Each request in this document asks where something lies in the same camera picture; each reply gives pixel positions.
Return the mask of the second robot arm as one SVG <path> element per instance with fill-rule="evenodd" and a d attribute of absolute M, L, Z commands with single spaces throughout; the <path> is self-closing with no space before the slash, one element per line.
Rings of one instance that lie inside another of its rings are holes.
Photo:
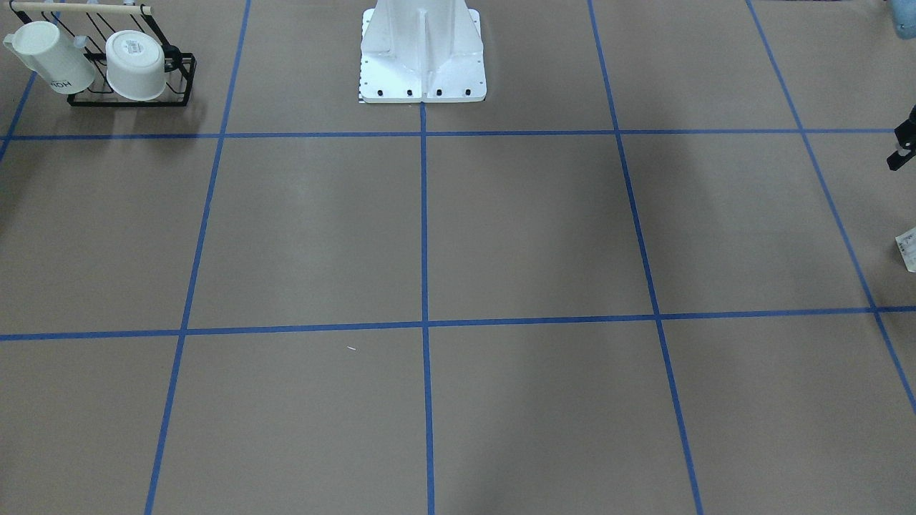
<path fill-rule="evenodd" d="M 903 40 L 915 39 L 915 1 L 889 1 L 891 19 L 897 36 Z M 897 149 L 886 159 L 891 172 L 896 172 L 914 157 L 915 107 L 906 120 L 894 130 Z"/>

